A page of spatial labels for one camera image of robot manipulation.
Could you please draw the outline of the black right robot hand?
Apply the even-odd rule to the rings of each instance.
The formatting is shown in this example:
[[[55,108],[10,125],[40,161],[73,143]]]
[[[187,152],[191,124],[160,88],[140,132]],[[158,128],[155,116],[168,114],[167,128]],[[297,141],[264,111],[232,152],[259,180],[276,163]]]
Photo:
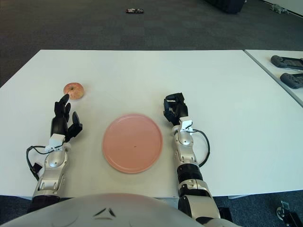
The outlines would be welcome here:
[[[188,117],[188,108],[184,102],[182,93],[175,93],[164,98],[163,114],[165,118],[174,126],[179,125],[181,117]]]

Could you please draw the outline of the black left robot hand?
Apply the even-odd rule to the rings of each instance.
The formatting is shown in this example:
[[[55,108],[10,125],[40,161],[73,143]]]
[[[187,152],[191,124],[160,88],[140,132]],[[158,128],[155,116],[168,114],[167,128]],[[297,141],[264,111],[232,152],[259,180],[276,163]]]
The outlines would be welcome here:
[[[69,98],[69,94],[65,94],[59,102],[55,102],[55,117],[52,119],[51,124],[51,136],[53,134],[63,135],[65,136],[64,142],[69,142],[71,138],[75,138],[83,129],[79,116],[75,111],[72,113],[72,125],[70,127],[67,125],[71,110],[71,104],[68,103]]]

